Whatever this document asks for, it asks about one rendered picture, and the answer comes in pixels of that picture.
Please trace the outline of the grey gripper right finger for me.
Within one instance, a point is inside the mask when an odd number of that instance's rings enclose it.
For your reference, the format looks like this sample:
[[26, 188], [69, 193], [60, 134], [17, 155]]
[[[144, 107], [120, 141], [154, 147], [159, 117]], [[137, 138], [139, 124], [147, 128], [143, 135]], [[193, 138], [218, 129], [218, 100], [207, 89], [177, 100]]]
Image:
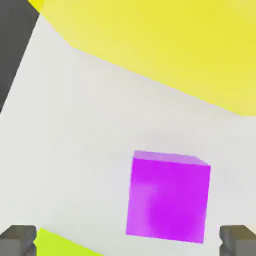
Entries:
[[256, 234], [245, 225], [222, 225], [219, 256], [256, 256]]

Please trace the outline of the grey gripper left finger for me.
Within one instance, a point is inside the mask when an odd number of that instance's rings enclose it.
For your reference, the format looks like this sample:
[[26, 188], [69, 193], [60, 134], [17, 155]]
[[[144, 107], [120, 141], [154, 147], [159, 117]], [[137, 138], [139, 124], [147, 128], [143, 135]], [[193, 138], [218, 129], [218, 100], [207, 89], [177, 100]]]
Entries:
[[34, 225], [11, 225], [0, 234], [0, 256], [37, 256]]

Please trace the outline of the small lime green cube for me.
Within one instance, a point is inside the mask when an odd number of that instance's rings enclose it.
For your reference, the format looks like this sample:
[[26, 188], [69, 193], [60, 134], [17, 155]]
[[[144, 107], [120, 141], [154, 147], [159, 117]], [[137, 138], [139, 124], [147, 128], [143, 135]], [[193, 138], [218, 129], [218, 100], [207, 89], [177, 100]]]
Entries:
[[104, 256], [43, 228], [38, 230], [34, 243], [36, 256]]

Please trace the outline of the small purple cube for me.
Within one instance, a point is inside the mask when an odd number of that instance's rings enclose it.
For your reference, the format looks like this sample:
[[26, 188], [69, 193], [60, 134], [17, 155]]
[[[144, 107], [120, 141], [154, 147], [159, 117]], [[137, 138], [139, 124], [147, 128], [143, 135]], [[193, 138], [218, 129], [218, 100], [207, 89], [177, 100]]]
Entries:
[[202, 244], [210, 174], [195, 156], [136, 150], [126, 234]]

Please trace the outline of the large yellow box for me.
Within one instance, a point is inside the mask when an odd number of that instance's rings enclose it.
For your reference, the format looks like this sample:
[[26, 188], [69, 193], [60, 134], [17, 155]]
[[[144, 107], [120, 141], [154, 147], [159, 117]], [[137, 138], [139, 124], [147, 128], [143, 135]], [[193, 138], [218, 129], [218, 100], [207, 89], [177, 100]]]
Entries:
[[256, 0], [28, 0], [74, 48], [256, 116]]

